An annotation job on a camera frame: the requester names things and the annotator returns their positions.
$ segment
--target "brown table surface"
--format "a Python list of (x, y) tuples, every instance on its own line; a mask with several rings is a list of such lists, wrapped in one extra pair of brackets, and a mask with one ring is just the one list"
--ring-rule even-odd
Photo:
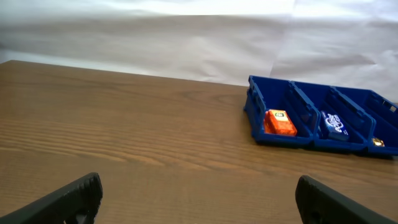
[(0, 216), (98, 172), (96, 223), (301, 223), (310, 175), (398, 220), (395, 160), (258, 146), (246, 87), (0, 65)]

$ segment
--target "blue tray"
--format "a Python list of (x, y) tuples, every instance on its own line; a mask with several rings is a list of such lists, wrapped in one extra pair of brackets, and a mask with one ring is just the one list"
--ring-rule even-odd
[(376, 120), (371, 137), (382, 139), (385, 146), (374, 146), (373, 142), (369, 140), (368, 153), (398, 156), (397, 106), (372, 90), (344, 87), (336, 87), (336, 89), (350, 97)]
[(371, 141), (375, 120), (360, 106), (338, 91), (335, 87), (304, 82), (294, 82), (313, 102), (318, 111), (337, 114), (349, 134), (348, 141), (322, 139), (319, 125), (322, 117), (318, 117), (317, 132), (314, 135), (314, 146), (317, 149), (336, 151), (364, 151)]
[[(244, 110), (250, 120), (252, 136), (257, 142), (303, 147), (313, 141), (319, 112), (294, 83), (255, 76), (249, 77), (249, 83)], [(269, 109), (285, 110), (297, 129), (297, 135), (265, 133), (264, 117)]]

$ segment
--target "orange package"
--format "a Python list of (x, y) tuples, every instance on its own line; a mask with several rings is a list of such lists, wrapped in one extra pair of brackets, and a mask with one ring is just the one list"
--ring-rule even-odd
[(266, 113), (265, 118), (270, 133), (274, 134), (284, 134), (289, 136), (295, 136), (297, 134), (297, 129), (293, 122), (287, 116), (286, 111), (282, 110), (269, 110)]

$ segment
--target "white backdrop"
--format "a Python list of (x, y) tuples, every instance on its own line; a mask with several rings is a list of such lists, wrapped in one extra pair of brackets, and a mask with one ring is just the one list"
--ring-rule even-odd
[(2, 0), (0, 62), (247, 85), (248, 75), (398, 101), (396, 0)]

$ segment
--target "blue bin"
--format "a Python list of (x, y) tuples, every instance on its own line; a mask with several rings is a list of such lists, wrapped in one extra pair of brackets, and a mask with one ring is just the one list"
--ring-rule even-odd
[(323, 139), (319, 125), (322, 117), (317, 120), (317, 132), (314, 134), (316, 149), (332, 149), (334, 151), (358, 152), (366, 150), (368, 141), (371, 141), (375, 120), (361, 107), (338, 91), (335, 87), (303, 82), (293, 82), (312, 101), (318, 111), (327, 111), (337, 114), (349, 134), (348, 141)]
[[(249, 83), (244, 110), (250, 120), (252, 136), (256, 142), (303, 147), (313, 141), (319, 114), (308, 97), (294, 83), (255, 76), (249, 77)], [(297, 135), (265, 133), (264, 118), (269, 109), (285, 110), (297, 129)]]
[(376, 125), (371, 137), (384, 141), (384, 147), (374, 146), (368, 141), (368, 153), (398, 156), (398, 109), (393, 103), (373, 92), (355, 88), (336, 87), (350, 97), (375, 120)]

